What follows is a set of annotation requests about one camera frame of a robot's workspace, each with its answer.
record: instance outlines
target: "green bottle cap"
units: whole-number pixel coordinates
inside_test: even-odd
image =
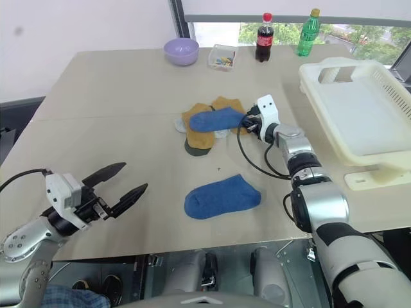
[[[310,14],[312,17],[318,17],[320,16],[320,9],[319,8],[313,8]]]

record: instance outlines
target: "plaid pants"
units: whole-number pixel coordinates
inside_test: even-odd
[[[48,285],[44,293],[42,308],[110,308],[107,297],[88,290]]]

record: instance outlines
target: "table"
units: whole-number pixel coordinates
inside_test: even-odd
[[[239,98],[245,108],[271,94],[280,120],[306,131],[324,167],[345,192],[351,223],[368,232],[409,226],[405,200],[411,186],[350,191],[343,175],[361,171],[343,166],[326,139],[307,98],[299,91],[298,68],[329,56],[350,56],[342,46],[314,46],[308,58],[296,57],[292,46],[274,46],[268,63],[253,59],[242,47],[231,73],[206,67],[209,49],[198,61],[175,67],[161,50],[80,53],[61,75],[32,122],[1,166],[3,179],[34,167],[71,173],[81,180],[114,162],[127,166],[96,193],[109,205],[130,189],[148,182],[142,198],[118,219],[97,221],[77,232],[56,254],[56,260],[88,259],[158,253],[194,248],[309,237],[284,213],[281,201],[290,192],[287,181],[267,177],[242,157],[234,134],[216,140],[203,157],[184,150],[185,135],[173,120],[194,103],[217,96]],[[265,145],[254,136],[242,137],[245,151],[260,166]],[[281,154],[271,161],[286,172]],[[184,198],[192,189],[241,173],[262,193],[258,207],[203,221],[184,213]],[[37,217],[49,207],[39,175],[16,180],[0,194],[0,236]]]

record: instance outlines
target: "red bottle label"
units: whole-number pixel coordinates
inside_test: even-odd
[[[257,45],[260,46],[271,46],[272,45],[272,37],[262,37],[258,35],[257,38]]]

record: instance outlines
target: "green plastic bottle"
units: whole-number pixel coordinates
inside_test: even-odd
[[[310,19],[302,25],[300,42],[297,47],[297,55],[308,56],[310,54],[314,45],[314,40],[318,37],[320,32],[319,16],[320,10],[314,8],[311,11]]]

